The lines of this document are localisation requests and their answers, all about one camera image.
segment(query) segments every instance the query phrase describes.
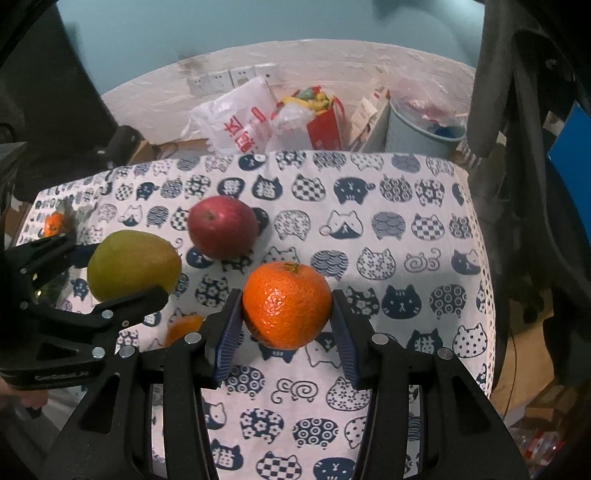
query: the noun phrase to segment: blue panel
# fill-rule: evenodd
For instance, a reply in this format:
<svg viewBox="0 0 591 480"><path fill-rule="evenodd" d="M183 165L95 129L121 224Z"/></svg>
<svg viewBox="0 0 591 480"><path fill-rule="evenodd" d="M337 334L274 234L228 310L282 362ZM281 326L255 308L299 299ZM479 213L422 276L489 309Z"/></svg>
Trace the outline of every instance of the blue panel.
<svg viewBox="0 0 591 480"><path fill-rule="evenodd" d="M562 178L591 239L591 118L575 104L548 157Z"/></svg>

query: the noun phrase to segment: power socket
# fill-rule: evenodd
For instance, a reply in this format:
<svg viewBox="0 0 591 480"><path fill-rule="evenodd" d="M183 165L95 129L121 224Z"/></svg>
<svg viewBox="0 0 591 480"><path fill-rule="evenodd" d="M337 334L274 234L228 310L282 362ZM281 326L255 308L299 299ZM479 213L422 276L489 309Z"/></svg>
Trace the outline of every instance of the power socket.
<svg viewBox="0 0 591 480"><path fill-rule="evenodd" d="M209 83L211 84L212 93L228 93L234 88L232 77L230 77L229 70L221 70L219 72L209 72Z"/></svg>
<svg viewBox="0 0 591 480"><path fill-rule="evenodd" d="M205 97L212 94L212 84L209 81L208 75L188 78L187 84L189 84L191 95L195 97Z"/></svg>
<svg viewBox="0 0 591 480"><path fill-rule="evenodd" d="M252 66L238 67L230 70L230 76L232 77L234 87L239 87L255 77L255 68Z"/></svg>
<svg viewBox="0 0 591 480"><path fill-rule="evenodd" d="M269 85L279 85L282 82L281 72L277 63L261 63L255 65L257 77L264 78Z"/></svg>

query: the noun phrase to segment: tabletop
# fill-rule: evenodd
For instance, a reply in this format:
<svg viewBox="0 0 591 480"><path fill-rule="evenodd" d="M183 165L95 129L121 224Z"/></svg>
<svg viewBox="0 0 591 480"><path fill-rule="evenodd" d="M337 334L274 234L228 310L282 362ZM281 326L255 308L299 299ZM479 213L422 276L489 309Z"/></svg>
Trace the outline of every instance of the tabletop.
<svg viewBox="0 0 591 480"><path fill-rule="evenodd" d="M494 303L464 170L407 154L173 156L41 192L19 239L38 238L45 216L69 197L78 210L78 238L87 244L122 229L171 242L183 272L168 305L123 330L117 348L159 348L168 325L184 314L218 311L261 263L296 261L341 288L355 312L408 349L453 349L490 394ZM245 202L259 221L253 251L241 258L211 261L189 240L190 208L216 194ZM87 313L96 304L86 271L72 269L59 307ZM203 390L220 478L348 480L370 394L346 381L330 325L297 351L267 348L246 327L243 333L230 377L216 391ZM155 392L154 472L165 476L161 389ZM417 471L417 396L411 387L408 475Z"/></svg>

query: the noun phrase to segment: trash can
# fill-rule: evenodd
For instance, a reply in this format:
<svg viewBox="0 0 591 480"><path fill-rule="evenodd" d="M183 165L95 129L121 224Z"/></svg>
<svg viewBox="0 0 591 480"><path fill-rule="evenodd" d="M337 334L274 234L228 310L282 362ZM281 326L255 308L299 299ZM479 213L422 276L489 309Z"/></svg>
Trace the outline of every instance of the trash can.
<svg viewBox="0 0 591 480"><path fill-rule="evenodd" d="M390 102L386 152L414 153L449 160L466 135L466 129L461 125L450 126L448 129L451 137L441 137L427 132L402 116L396 106Z"/></svg>

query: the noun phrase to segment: table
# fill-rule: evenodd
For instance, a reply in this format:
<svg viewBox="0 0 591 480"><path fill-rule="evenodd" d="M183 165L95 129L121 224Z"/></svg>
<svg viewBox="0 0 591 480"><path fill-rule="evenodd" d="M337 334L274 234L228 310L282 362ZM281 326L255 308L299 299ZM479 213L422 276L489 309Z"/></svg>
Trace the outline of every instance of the table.
<svg viewBox="0 0 591 480"><path fill-rule="evenodd" d="M100 242L121 229L156 233L183 260L164 310L117 341L159 348L168 325L218 311L262 262L312 265L376 331L410 349L452 348L489 395L495 312L488 260L467 173L420 155L325 151L178 158L119 167L41 192L19 239L36 238L58 199L79 210L79 239ZM252 254L211 262L192 248L189 209L215 194L240 198L257 215ZM89 312L85 270L72 269L62 309ZM298 351L266 348L243 329L230 378L204 390L220 478L347 480L359 451L368 392L345 380L330 325ZM161 390L154 397L154 471L165 475ZM417 390L409 390L408 474L416 473Z"/></svg>

